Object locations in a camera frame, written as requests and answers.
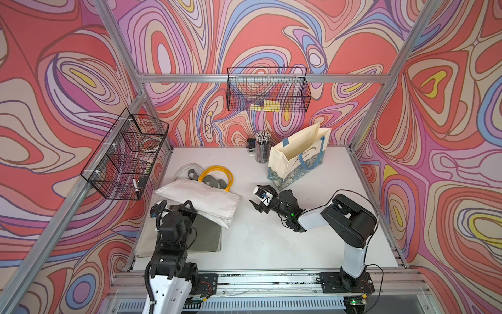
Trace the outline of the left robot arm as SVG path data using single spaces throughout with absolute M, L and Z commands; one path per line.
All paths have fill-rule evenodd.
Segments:
M 197 265 L 186 261 L 197 211 L 189 200 L 171 207 L 163 200 L 153 209 L 157 238 L 144 273 L 147 299 L 143 312 L 181 313 L 198 276 Z

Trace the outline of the olive green canvas bag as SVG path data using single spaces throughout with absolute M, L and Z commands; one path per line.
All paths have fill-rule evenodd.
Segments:
M 222 230 L 230 227 L 241 197 L 230 192 L 233 175 L 222 166 L 212 166 L 197 179 L 187 179 L 180 185 L 185 198 L 193 203 L 201 218 L 197 226 L 201 237 L 196 241 L 196 251 L 218 252 Z

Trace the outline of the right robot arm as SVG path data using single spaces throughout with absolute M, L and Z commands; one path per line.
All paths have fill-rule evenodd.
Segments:
M 258 185 L 253 194 L 260 201 L 251 204 L 260 213 L 275 212 L 283 225 L 294 232 L 329 226 L 344 242 L 343 262 L 339 271 L 322 272 L 316 281 L 324 293 L 369 296 L 375 288 L 367 272 L 366 255 L 379 221 L 370 210 L 345 196 L 344 192 L 344 189 L 336 190 L 326 204 L 302 209 L 291 190 L 277 192 L 271 185 Z

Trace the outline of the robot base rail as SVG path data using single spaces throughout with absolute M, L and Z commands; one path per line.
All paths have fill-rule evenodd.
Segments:
M 217 272 L 216 290 L 185 313 L 440 313 L 424 276 L 405 268 L 370 268 L 372 294 L 331 293 L 321 270 Z

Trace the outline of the white yellow-handled bag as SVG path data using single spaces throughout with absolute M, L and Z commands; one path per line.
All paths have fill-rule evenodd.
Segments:
M 234 176 L 223 166 L 206 169 L 190 163 L 179 169 L 175 180 L 155 191 L 155 195 L 183 204 L 190 201 L 199 215 L 228 229 L 242 197 L 230 191 Z

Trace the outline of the cream blue-handled tote bag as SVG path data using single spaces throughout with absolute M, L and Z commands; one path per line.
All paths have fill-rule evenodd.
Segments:
M 332 130 L 319 123 L 304 128 L 271 148 L 268 174 L 278 190 L 284 190 L 323 163 Z

